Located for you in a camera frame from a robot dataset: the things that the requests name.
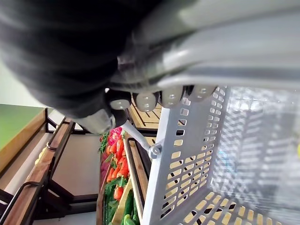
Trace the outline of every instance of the green vegetable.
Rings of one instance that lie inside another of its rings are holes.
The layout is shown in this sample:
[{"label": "green vegetable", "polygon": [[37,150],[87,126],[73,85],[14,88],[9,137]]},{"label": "green vegetable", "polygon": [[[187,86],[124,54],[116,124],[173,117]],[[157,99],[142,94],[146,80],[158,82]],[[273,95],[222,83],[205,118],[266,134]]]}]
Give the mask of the green vegetable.
[{"label": "green vegetable", "polygon": [[115,185],[119,187],[124,187],[127,184],[127,180],[124,177],[118,177],[117,179],[112,180],[105,186],[105,194],[111,193],[116,188]]},{"label": "green vegetable", "polygon": [[127,214],[124,216],[124,222],[127,220],[127,219],[131,219],[131,215]]},{"label": "green vegetable", "polygon": [[108,162],[110,162],[110,161],[112,160],[112,158],[113,158],[113,154],[110,154],[110,155],[106,158],[106,160],[104,160],[104,162],[105,162],[105,163],[108,163]]},{"label": "green vegetable", "polygon": [[116,161],[112,161],[111,162],[111,166],[112,166],[112,168],[114,168],[114,169],[116,169],[117,168],[117,163],[116,163]]},{"label": "green vegetable", "polygon": [[140,224],[140,219],[139,219],[139,215],[137,213],[137,207],[136,207],[135,199],[133,200],[133,216],[132,216],[132,220],[135,223],[135,225],[139,225]]},{"label": "green vegetable", "polygon": [[105,220],[105,218],[106,218],[106,211],[107,211],[107,204],[106,204],[106,196],[104,196],[104,202],[103,202],[103,213],[102,213],[102,221],[103,221],[103,225],[107,225],[106,224],[106,220]]},{"label": "green vegetable", "polygon": [[114,200],[114,201],[109,202],[108,205],[112,208],[117,207],[119,205],[119,202],[117,200]]},{"label": "green vegetable", "polygon": [[133,190],[130,190],[128,195],[127,195],[127,199],[125,202],[125,209],[124,209],[124,214],[123,214],[123,219],[120,225],[124,225],[124,218],[127,214],[131,214],[133,209]]},{"label": "green vegetable", "polygon": [[136,225],[131,218],[126,218],[124,220],[124,225]]},{"label": "green vegetable", "polygon": [[117,207],[112,207],[109,210],[109,213],[108,213],[108,222],[111,222],[113,220],[113,216],[116,213],[116,210],[117,210]]},{"label": "green vegetable", "polygon": [[104,214],[104,224],[108,224],[108,212],[109,212],[109,207],[108,207],[108,198],[109,196],[105,197],[105,214]]},{"label": "green vegetable", "polygon": [[117,210],[118,202],[113,198],[113,193],[116,185],[112,185],[111,188],[106,189],[105,187],[105,213],[104,213],[104,225],[108,225],[112,221],[113,216]]},{"label": "green vegetable", "polygon": [[101,142],[100,148],[98,150],[101,153],[103,153],[105,151],[105,149],[106,149],[108,135],[109,135],[109,132],[103,134],[103,136],[102,136],[102,142]]}]

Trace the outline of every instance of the wooden crate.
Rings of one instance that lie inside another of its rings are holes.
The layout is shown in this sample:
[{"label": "wooden crate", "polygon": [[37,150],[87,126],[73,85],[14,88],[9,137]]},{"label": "wooden crate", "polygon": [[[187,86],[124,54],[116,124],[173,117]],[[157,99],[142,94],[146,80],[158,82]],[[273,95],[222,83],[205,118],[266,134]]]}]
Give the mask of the wooden crate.
[{"label": "wooden crate", "polygon": [[145,137],[149,145],[153,145],[156,142],[156,137]]},{"label": "wooden crate", "polygon": [[152,112],[141,112],[137,109],[134,101],[132,100],[132,105],[129,107],[128,111],[137,129],[158,129],[161,114],[160,104],[157,104],[156,108]]}]

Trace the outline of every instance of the gray plastic basket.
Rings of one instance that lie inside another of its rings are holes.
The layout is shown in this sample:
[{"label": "gray plastic basket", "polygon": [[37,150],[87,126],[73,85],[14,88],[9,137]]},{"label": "gray plastic basket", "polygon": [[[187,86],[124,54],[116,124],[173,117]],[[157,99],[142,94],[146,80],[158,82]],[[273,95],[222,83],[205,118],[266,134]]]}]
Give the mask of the gray plastic basket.
[{"label": "gray plastic basket", "polygon": [[163,109],[143,225],[300,224],[299,95],[219,87]]}]

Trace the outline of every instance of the person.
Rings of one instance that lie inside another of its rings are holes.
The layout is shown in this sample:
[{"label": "person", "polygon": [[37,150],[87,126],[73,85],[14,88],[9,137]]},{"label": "person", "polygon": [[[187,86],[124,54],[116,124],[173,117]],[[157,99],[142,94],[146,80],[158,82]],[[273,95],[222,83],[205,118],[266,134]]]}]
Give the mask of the person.
[{"label": "person", "polygon": [[124,122],[105,102],[117,57],[159,2],[2,0],[2,60],[38,101],[103,133]]}]

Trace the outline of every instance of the floor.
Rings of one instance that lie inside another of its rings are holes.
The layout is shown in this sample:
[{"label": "floor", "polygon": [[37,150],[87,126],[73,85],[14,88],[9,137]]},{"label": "floor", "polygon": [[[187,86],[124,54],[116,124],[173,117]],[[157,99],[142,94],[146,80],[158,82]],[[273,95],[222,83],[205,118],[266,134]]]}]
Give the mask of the floor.
[{"label": "floor", "polygon": [[96,213],[81,213],[59,219],[36,220],[33,225],[95,225]]},{"label": "floor", "polygon": [[60,158],[53,180],[74,195],[99,191],[99,137],[71,135]]}]

